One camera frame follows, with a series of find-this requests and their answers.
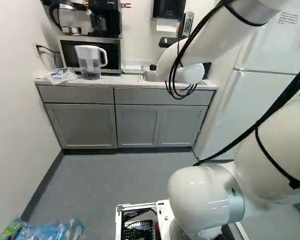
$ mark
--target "floor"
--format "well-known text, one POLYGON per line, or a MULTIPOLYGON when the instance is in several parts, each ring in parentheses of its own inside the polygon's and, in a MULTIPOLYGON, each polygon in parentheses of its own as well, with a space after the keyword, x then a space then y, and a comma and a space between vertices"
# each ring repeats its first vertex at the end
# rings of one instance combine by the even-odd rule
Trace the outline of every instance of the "floor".
MULTIPOLYGON (((79 217, 81 240, 114 240, 116 205, 166 199, 169 176, 196 161, 192 152, 66 155, 29 223, 79 217)), ((300 240, 300 214, 292 206, 241 224, 250 240, 300 240)))

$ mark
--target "blue plastic packaging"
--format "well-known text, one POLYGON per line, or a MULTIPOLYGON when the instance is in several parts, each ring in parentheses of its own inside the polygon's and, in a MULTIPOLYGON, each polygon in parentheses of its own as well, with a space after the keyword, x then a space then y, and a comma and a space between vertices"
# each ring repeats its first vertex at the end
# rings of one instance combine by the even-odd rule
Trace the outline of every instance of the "blue plastic packaging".
POLYGON ((78 240, 84 225, 78 218, 69 223, 40 225, 37 228, 24 226, 15 240, 78 240))

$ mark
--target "gray carpet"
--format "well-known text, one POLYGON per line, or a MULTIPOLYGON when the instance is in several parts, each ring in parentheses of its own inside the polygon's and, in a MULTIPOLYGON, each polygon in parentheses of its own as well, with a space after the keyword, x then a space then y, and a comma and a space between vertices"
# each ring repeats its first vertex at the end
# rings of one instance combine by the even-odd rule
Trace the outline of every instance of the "gray carpet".
POLYGON ((114 240, 116 205, 166 199, 170 175, 194 162, 192 152, 67 155, 29 223, 79 217, 82 239, 114 240))

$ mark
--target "paper towel dispenser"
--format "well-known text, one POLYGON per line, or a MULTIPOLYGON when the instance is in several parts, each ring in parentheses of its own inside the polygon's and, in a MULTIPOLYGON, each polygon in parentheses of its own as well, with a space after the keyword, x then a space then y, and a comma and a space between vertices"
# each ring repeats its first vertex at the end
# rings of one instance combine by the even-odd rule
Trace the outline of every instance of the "paper towel dispenser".
POLYGON ((182 20, 186 0, 153 0, 153 17, 182 20))

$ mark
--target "paper towel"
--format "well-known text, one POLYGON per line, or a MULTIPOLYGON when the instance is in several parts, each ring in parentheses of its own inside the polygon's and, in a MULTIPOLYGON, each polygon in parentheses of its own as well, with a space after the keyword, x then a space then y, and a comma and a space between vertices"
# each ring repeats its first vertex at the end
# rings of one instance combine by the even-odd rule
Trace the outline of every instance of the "paper towel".
POLYGON ((177 32, 177 23, 178 20, 175 19, 166 19, 166 18, 157 18, 156 19, 156 30, 159 32, 177 32))

